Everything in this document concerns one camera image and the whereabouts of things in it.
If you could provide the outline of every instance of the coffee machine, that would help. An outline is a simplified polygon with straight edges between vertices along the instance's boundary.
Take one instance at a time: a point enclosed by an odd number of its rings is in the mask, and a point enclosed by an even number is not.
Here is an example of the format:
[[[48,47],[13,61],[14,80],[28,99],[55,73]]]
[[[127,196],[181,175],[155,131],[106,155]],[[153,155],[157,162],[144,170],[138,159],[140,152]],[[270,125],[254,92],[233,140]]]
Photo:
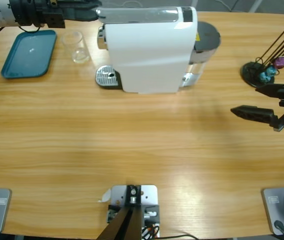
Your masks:
[[[128,93],[176,93],[186,73],[198,29],[194,7],[98,8],[100,49],[112,65],[96,82]]]

